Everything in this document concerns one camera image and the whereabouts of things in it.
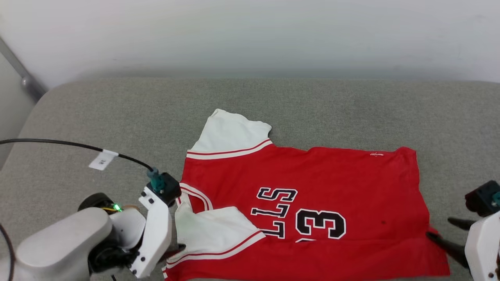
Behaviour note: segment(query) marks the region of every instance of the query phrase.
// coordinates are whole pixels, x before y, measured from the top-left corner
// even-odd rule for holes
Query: white stripe
[[[189,191],[189,190],[185,190],[185,189],[182,189],[182,192],[184,192],[185,194],[189,194],[191,196],[194,196],[198,199],[201,200],[201,202],[203,202],[203,207],[204,207],[204,210],[205,211],[208,211],[208,206],[207,206],[207,201],[205,201],[205,199],[201,196],[199,196],[198,194],[194,194],[193,192]]]
[[[196,189],[192,186],[189,186],[183,182],[181,182],[179,185],[181,188],[184,188],[184,192],[186,192],[187,194],[200,198],[203,201],[203,204],[205,205],[205,211],[214,209],[212,202],[210,201],[208,196],[206,196],[203,192],[201,192],[198,189]]]
[[[223,260],[223,259],[227,259],[227,258],[232,257],[232,256],[238,254],[239,252],[245,250],[246,248],[248,248],[249,246],[251,246],[255,242],[257,242],[265,237],[266,237],[266,235],[264,235],[264,233],[260,232],[260,233],[256,234],[254,237],[248,239],[248,241],[241,244],[239,247],[237,247],[237,248],[233,249],[232,251],[227,252],[225,254],[206,253],[203,255],[185,255],[184,257],[182,257],[181,259],[179,259],[175,263],[172,263],[172,264],[167,263],[166,268],[171,269],[171,268],[175,267],[176,265],[178,265],[179,263],[182,263],[184,261],[189,261],[189,260]]]
[[[295,243],[299,243],[302,241],[316,241],[316,239],[310,239],[310,238],[300,238],[299,240],[295,241]]]
[[[200,154],[191,154],[190,152],[195,152],[188,150],[186,158],[192,158],[192,159],[198,159],[198,160],[210,160],[210,159],[222,159],[222,158],[231,158],[231,157],[237,157],[237,156],[243,156],[243,155],[248,155],[254,152],[257,152],[268,145],[272,144],[273,142],[269,139],[263,144],[257,146],[256,148],[250,149],[250,150],[244,150],[244,151],[239,151],[239,152],[227,152],[227,153],[222,153],[222,154],[212,154],[212,155],[200,155]]]

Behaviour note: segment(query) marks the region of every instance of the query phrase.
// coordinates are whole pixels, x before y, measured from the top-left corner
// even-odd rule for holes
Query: teal connector
[[[165,181],[156,167],[153,167],[153,171],[147,171],[147,177],[151,179],[151,187],[155,192],[159,193],[165,188]]]
[[[500,207],[500,192],[493,194],[493,201]]]

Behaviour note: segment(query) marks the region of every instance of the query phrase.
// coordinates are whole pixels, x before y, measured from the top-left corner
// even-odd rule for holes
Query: black cable
[[[78,143],[78,142],[72,142],[72,141],[65,141],[65,140],[57,140],[57,139],[44,139],[44,138],[11,138],[11,139],[4,139],[0,140],[0,145],[3,144],[10,144],[10,143],[45,143],[45,144],[58,144],[58,145],[65,145],[65,146],[74,146],[74,147],[79,147],[79,148],[84,148],[84,149],[89,149],[89,150],[94,150],[98,152],[103,152],[102,148],[95,147],[92,145],[87,145],[83,143]],[[132,158],[130,156],[124,155],[124,154],[118,154],[118,157],[130,160],[132,162],[135,162],[139,165],[142,165],[146,167],[150,172],[153,171],[153,168],[149,166],[148,164],[139,161],[135,158]]]
[[[3,238],[5,238],[5,242],[7,243],[8,247],[8,253],[10,255],[10,270],[8,272],[8,281],[12,281],[14,280],[14,263],[16,262],[16,254],[14,253],[14,247],[12,246],[12,241],[9,238],[7,231],[5,231],[5,228],[2,226],[1,223],[0,223],[0,232],[3,235]]]

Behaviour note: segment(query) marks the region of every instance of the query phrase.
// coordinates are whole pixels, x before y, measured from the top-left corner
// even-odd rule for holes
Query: red stripe
[[[242,152],[242,151],[249,151],[249,150],[252,150],[252,149],[256,149],[257,147],[259,147],[260,145],[264,144],[265,142],[270,142],[271,140],[268,138],[266,140],[264,140],[263,142],[257,144],[256,146],[254,147],[251,147],[251,148],[245,148],[245,149],[240,149],[240,150],[233,150],[233,151],[224,151],[224,152],[212,152],[212,153],[201,153],[201,152],[191,152],[191,151],[188,151],[187,154],[195,154],[195,155],[218,155],[218,154],[227,154],[227,153],[235,153],[235,152]]]
[[[202,196],[201,194],[196,193],[196,192],[192,191],[191,189],[189,189],[189,188],[185,188],[185,187],[182,187],[182,186],[180,187],[180,189],[181,189],[181,190],[185,190],[185,191],[189,191],[189,192],[190,192],[190,193],[192,193],[192,194],[196,194],[196,195],[198,195],[198,196],[199,196],[199,198],[200,198],[200,199],[201,199],[201,200],[205,203],[207,210],[210,208],[210,206],[209,206],[209,202],[205,199],[205,196]]]
[[[171,262],[171,263],[170,263],[170,262],[168,262],[168,261],[167,261],[167,264],[169,264],[169,265],[173,265],[173,264],[175,264],[175,263],[178,263],[180,260],[184,259],[184,258],[185,258],[185,257],[187,257],[187,256],[203,256],[203,255],[220,256],[220,255],[227,254],[227,253],[229,253],[229,252],[231,252],[231,251],[236,250],[236,248],[240,247],[240,246],[241,246],[241,245],[243,245],[245,242],[247,242],[248,240],[250,240],[252,237],[256,236],[256,235],[257,235],[257,234],[259,234],[259,233],[260,233],[260,230],[259,230],[259,231],[257,231],[257,232],[255,232],[254,234],[250,235],[247,239],[243,240],[243,242],[239,243],[238,245],[234,246],[233,248],[231,248],[231,249],[229,249],[229,250],[227,250],[227,251],[225,251],[225,252],[219,252],[219,253],[202,253],[202,252],[200,252],[200,253],[190,253],[190,254],[187,254],[187,255],[185,255],[185,256],[183,256],[183,257],[179,258],[179,259],[178,259],[177,261],[175,261],[175,262]]]

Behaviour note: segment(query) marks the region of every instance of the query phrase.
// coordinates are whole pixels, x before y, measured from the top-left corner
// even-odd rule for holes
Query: white wall
[[[22,90],[21,77],[0,53],[0,140],[16,138],[35,102]],[[0,145],[0,170],[12,145]]]
[[[0,0],[49,88],[103,76],[500,82],[498,0]]]

